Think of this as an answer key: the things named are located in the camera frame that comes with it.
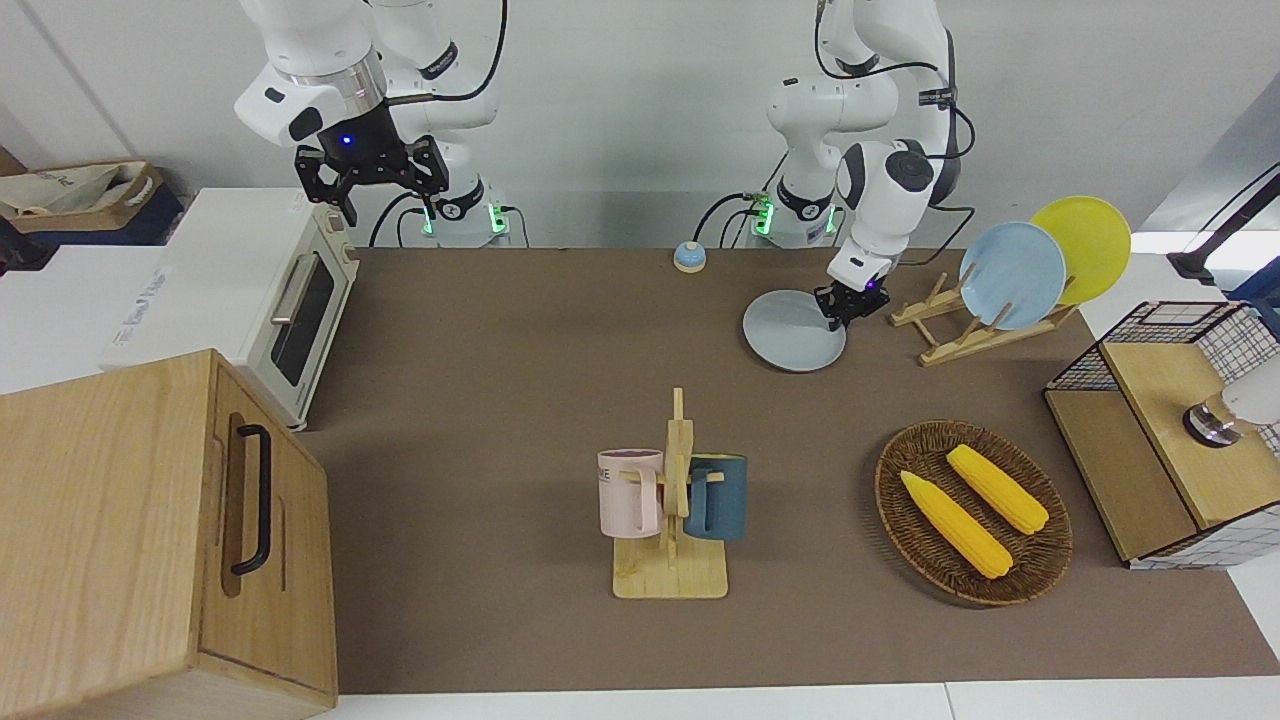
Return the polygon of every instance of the light blue plate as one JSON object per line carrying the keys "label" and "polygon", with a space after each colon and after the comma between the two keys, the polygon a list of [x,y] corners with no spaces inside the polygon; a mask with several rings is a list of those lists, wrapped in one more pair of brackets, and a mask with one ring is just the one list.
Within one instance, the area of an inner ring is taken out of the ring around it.
{"label": "light blue plate", "polygon": [[1057,242],[1030,223],[1004,223],[982,233],[960,261],[960,277],[977,263],[960,296],[964,306],[991,324],[1005,304],[1014,307],[996,325],[1016,331],[1048,315],[1066,284],[1066,261]]}

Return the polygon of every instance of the black cable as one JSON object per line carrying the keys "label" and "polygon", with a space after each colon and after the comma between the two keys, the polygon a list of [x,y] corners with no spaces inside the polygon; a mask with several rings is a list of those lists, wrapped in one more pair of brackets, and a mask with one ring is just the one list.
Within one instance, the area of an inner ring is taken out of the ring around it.
{"label": "black cable", "polygon": [[896,65],[886,65],[883,68],[876,68],[874,70],[868,70],[868,72],[865,72],[865,73],[863,73],[860,76],[840,76],[840,74],[836,74],[836,73],[831,72],[831,69],[827,68],[827,63],[823,61],[823,59],[822,59],[822,53],[819,51],[820,42],[819,42],[819,37],[818,37],[820,35],[819,31],[822,29],[822,10],[823,10],[823,8],[826,8],[826,5],[827,5],[826,0],[819,0],[819,3],[818,3],[818,12],[817,12],[817,14],[814,15],[814,19],[813,19],[813,58],[814,58],[814,60],[818,60],[818,67],[822,68],[823,74],[826,74],[827,77],[829,77],[832,79],[860,79],[860,78],[864,78],[864,77],[878,76],[881,73],[887,73],[887,72],[891,72],[891,70],[900,70],[902,68],[925,68],[925,69],[929,69],[929,70],[933,70],[933,72],[938,72],[938,67],[937,65],[934,65],[933,63],[923,63],[923,61],[899,63]]}
{"label": "black cable", "polygon": [[369,233],[369,247],[372,247],[378,242],[378,231],[383,229],[383,223],[387,222],[387,215],[392,214],[392,209],[410,197],[413,197],[412,192],[402,192],[396,196],[396,200],[392,200],[383,208],[383,214],[378,215],[378,222],[374,223],[374,232]]}
{"label": "black cable", "polygon": [[956,158],[964,158],[970,150],[973,150],[974,143],[978,142],[978,129],[973,127],[973,120],[969,119],[969,115],[965,115],[964,110],[956,108],[955,105],[951,105],[951,115],[959,115],[959,118],[964,120],[964,124],[969,126],[969,145],[965,146],[964,150],[959,150],[952,154],[943,152],[941,155],[925,155],[929,160],[955,160]]}
{"label": "black cable", "polygon": [[724,197],[721,197],[719,200],[713,202],[712,206],[708,208],[705,213],[703,213],[703,218],[698,220],[698,229],[694,231],[694,242],[698,242],[698,237],[703,234],[703,225],[707,224],[707,220],[709,220],[712,214],[716,213],[716,210],[719,210],[722,205],[724,205],[726,202],[732,202],[735,200],[750,200],[750,199],[751,195],[749,192],[731,192],[730,195],[726,195]]}
{"label": "black cable", "polygon": [[[719,243],[716,245],[716,247],[724,247],[724,237],[726,237],[726,234],[728,234],[728,227],[731,224],[733,224],[733,218],[742,218],[742,223],[746,223],[746,217],[748,215],[754,215],[754,214],[755,214],[755,210],[739,210],[737,213],[733,213],[732,215],[730,215],[728,218],[726,218],[724,219],[724,225],[721,227],[721,241],[719,241]],[[737,246],[737,238],[735,237],[733,238],[733,245],[730,245],[730,247],[732,249],[732,247],[736,247],[736,246]]]}
{"label": "black cable", "polygon": [[977,213],[977,210],[974,210],[969,205],[959,205],[956,208],[947,208],[943,205],[929,205],[929,208],[932,208],[933,210],[941,210],[943,213],[968,213],[968,215],[965,215],[965,218],[960,220],[960,224],[956,225],[956,229],[951,231],[951,236],[947,237],[947,240],[943,241],[943,243],[937,250],[933,251],[933,255],[929,255],[928,260],[924,260],[922,263],[899,263],[899,265],[902,265],[904,268],[919,268],[920,265],[928,265],[929,263],[937,260],[938,255],[942,255],[942,251],[946,250],[948,245],[951,245],[951,241],[955,240],[957,234],[960,234],[960,231],[963,231],[964,227],[969,224],[969,220],[972,220],[973,215]]}
{"label": "black cable", "polygon": [[1270,168],[1267,168],[1267,169],[1262,170],[1261,173],[1258,173],[1258,177],[1256,177],[1252,181],[1249,181],[1249,184],[1242,187],[1239,190],[1239,192],[1236,192],[1235,195],[1231,196],[1230,200],[1228,200],[1226,202],[1224,202],[1222,206],[1217,209],[1217,213],[1213,213],[1213,217],[1211,217],[1210,219],[1204,220],[1204,224],[1201,225],[1201,229],[1196,231],[1196,236],[1192,237],[1192,242],[1187,243],[1187,247],[1190,247],[1193,243],[1196,243],[1197,240],[1199,238],[1199,234],[1202,232],[1207,231],[1208,227],[1213,224],[1213,220],[1216,220],[1219,215],[1221,215],[1222,213],[1225,213],[1226,209],[1230,208],[1231,205],[1234,205],[1235,201],[1239,200],[1242,195],[1244,195],[1245,192],[1248,192],[1249,188],[1252,188],[1253,186],[1258,184],[1258,182],[1262,178],[1265,178],[1268,174],[1271,174],[1271,172],[1275,170],[1276,168],[1280,168],[1280,163],[1272,163]]}
{"label": "black cable", "polygon": [[525,236],[525,247],[532,247],[532,245],[529,242],[529,222],[525,220],[525,211],[521,210],[520,208],[516,208],[515,205],[503,205],[502,208],[499,208],[499,210],[502,210],[503,213],[515,213],[520,215],[520,232],[521,234]]}
{"label": "black cable", "polygon": [[845,220],[849,219],[849,210],[845,210],[844,205],[836,205],[832,213],[840,213],[840,224],[836,225],[836,234],[831,238],[831,246],[835,247],[840,242],[840,231],[845,229]]}
{"label": "black cable", "polygon": [[[773,165],[773,172],[769,173],[769,179],[764,181],[764,184],[760,186],[760,192],[768,192],[769,191],[769,184],[773,183],[773,178],[778,177],[778,170],[782,169],[782,163],[787,161],[787,155],[791,151],[787,150],[787,151],[782,152],[781,158],[778,158],[778,164]],[[756,208],[759,208],[759,205],[760,205],[759,202],[751,202],[751,210],[755,210]],[[742,218],[742,222],[737,224],[737,232],[733,233],[733,243],[730,245],[730,247],[737,247],[737,240],[740,237],[742,237],[742,228],[745,228],[745,227],[746,227],[746,218]]]}
{"label": "black cable", "polygon": [[408,210],[401,213],[399,218],[396,218],[396,245],[401,247],[404,247],[404,234],[401,233],[402,229],[401,224],[404,222],[404,215],[412,215],[413,213],[424,215],[425,210],[422,210],[421,208],[410,208]]}
{"label": "black cable", "polygon": [[476,86],[471,92],[465,92],[462,95],[435,95],[431,92],[420,92],[416,95],[401,95],[399,97],[388,97],[388,105],[408,105],[412,102],[462,102],[463,100],[471,100],[481,92],[484,92],[489,83],[493,81],[493,76],[498,73],[498,63],[502,60],[502,47],[507,41],[507,0],[502,0],[502,14],[498,19],[498,44],[493,49],[493,63],[489,64],[489,73],[485,74],[480,85]]}

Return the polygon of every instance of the wooden mug stand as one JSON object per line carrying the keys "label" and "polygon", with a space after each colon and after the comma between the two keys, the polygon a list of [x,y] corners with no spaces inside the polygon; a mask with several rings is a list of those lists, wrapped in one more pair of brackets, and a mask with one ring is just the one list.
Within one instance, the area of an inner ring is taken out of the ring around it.
{"label": "wooden mug stand", "polygon": [[[689,516],[689,464],[694,456],[694,421],[685,419],[685,391],[673,389],[673,418],[667,420],[662,533],[613,539],[613,594],[622,600],[714,600],[728,594],[724,542],[685,534]],[[623,473],[639,482],[639,473]],[[712,473],[707,480],[723,480]]]}
{"label": "wooden mug stand", "polygon": [[[938,282],[933,283],[933,290],[929,291],[928,297],[919,302],[904,305],[901,310],[890,315],[890,323],[892,323],[893,327],[902,327],[910,323],[915,325],[915,329],[924,337],[924,342],[929,343],[929,348],[919,356],[920,365],[925,368],[931,365],[940,365],[942,363],[982,352],[983,350],[991,350],[992,347],[1000,347],[1001,345],[1009,345],[1010,342],[1056,331],[1068,318],[1071,316],[1071,314],[1076,311],[1076,309],[1079,309],[1079,305],[1059,305],[1053,307],[1053,310],[1051,310],[1044,319],[1034,325],[1028,325],[1016,331],[1000,331],[996,329],[996,325],[998,325],[1000,322],[1004,320],[1005,316],[1014,309],[1012,302],[1006,302],[991,324],[983,323],[980,318],[974,318],[959,337],[950,342],[938,342],[937,338],[933,337],[933,333],[929,332],[929,328],[924,327],[924,320],[928,318],[947,315],[957,310],[965,310],[968,313],[964,305],[964,299],[960,296],[960,288],[964,287],[964,283],[969,279],[977,266],[977,263],[970,263],[965,269],[964,275],[960,277],[960,282],[950,290],[942,290],[942,286],[947,282],[947,274],[942,273],[938,275]],[[1074,278],[1066,278],[1066,286],[1062,288],[1064,291],[1071,286],[1073,279]]]}

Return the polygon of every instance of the oven door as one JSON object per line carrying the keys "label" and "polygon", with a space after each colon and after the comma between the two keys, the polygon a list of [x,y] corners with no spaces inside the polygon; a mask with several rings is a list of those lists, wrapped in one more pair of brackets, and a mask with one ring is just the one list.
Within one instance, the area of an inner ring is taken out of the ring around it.
{"label": "oven door", "polygon": [[311,395],[320,377],[351,282],[333,249],[316,228],[302,251],[268,318],[265,351],[257,357],[259,379],[284,405],[285,421],[306,420]]}

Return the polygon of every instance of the corn cob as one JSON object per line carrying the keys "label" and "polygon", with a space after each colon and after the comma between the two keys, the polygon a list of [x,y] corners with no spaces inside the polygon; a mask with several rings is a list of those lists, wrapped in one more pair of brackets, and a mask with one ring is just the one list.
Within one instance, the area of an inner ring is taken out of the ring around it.
{"label": "corn cob", "polygon": [[947,454],[947,462],[1018,532],[1029,536],[1044,528],[1048,510],[980,452],[968,445],[957,445]]}
{"label": "corn cob", "polygon": [[995,580],[1014,566],[1014,556],[1009,555],[1005,546],[965,512],[964,507],[956,505],[946,491],[906,470],[902,470],[902,484],[929,524],[984,578]]}

